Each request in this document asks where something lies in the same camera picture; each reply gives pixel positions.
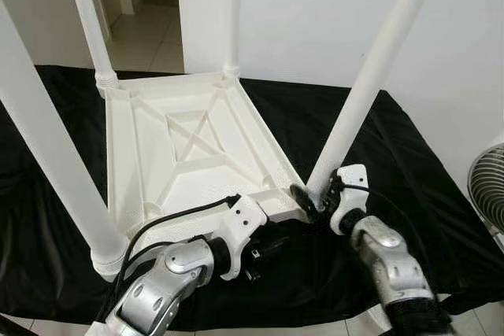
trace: white wall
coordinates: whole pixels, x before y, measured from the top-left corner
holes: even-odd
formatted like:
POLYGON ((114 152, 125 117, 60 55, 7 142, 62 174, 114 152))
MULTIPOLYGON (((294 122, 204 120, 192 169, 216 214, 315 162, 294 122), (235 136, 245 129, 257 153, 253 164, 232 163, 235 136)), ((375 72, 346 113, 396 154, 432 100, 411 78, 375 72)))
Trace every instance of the white wall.
POLYGON ((38 65, 84 66, 89 50, 74 0, 3 0, 38 65))
MULTIPOLYGON (((394 0, 242 0, 243 77, 351 86, 394 0)), ((427 0, 387 81, 463 190, 502 127, 503 0, 427 0)), ((221 0, 180 0, 186 72, 221 69, 221 0)))

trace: doorway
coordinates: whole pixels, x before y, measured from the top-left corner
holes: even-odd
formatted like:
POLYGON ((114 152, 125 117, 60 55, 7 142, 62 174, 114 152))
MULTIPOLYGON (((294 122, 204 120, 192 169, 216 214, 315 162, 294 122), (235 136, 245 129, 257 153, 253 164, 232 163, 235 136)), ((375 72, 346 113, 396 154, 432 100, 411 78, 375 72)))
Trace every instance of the doorway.
POLYGON ((179 0, 100 2, 115 70, 184 72, 179 0))

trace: black cloth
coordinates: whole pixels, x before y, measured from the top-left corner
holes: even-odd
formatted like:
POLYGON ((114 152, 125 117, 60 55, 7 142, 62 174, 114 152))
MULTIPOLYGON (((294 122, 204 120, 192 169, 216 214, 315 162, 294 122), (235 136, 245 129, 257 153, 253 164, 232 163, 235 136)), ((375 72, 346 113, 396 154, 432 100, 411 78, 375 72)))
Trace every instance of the black cloth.
MULTIPOLYGON (((106 199, 105 107, 94 72, 37 68, 98 190, 106 199)), ((153 74, 120 72, 130 79, 153 74)), ((349 90, 240 80, 303 180, 349 90)), ((454 294, 453 313, 504 298, 504 255, 409 117, 385 91, 345 164, 365 164, 369 185, 392 199, 421 237, 425 260, 401 214, 370 196, 369 209, 405 237, 433 288, 454 294)), ((295 327, 345 319, 377 303, 369 273, 345 238, 288 220, 281 254, 249 284, 214 280, 183 302, 173 329, 295 327)), ((0 108, 0 312, 89 323, 107 288, 89 249, 3 107, 0 108)))

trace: fan grille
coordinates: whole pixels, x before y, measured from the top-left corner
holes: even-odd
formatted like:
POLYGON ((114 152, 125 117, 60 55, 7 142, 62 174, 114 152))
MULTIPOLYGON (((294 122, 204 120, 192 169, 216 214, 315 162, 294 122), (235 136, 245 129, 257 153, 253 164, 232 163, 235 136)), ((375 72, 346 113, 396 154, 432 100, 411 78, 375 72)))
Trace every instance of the fan grille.
POLYGON ((504 143, 482 153, 469 172, 469 194, 481 216, 504 232, 504 143))

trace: tiled floor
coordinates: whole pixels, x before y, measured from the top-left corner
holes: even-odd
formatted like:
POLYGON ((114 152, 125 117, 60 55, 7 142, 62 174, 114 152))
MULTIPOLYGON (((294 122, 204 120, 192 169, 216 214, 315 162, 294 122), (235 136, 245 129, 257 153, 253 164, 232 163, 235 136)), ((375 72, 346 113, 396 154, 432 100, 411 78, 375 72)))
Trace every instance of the tiled floor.
POLYGON ((115 70, 183 73, 182 37, 177 8, 143 6, 122 15, 107 44, 115 70))
MULTIPOLYGON (((31 329, 40 336, 82 336, 88 326, 80 324, 57 323, 48 320, 33 320, 7 316, 22 327, 31 329)), ((474 311, 453 317, 455 330, 460 336, 503 336, 504 305, 490 303, 474 311)), ((377 336, 379 327, 367 313, 336 323, 319 324, 301 328, 261 328, 199 331, 195 336, 377 336)), ((190 336, 192 332, 167 332, 169 336, 190 336)))

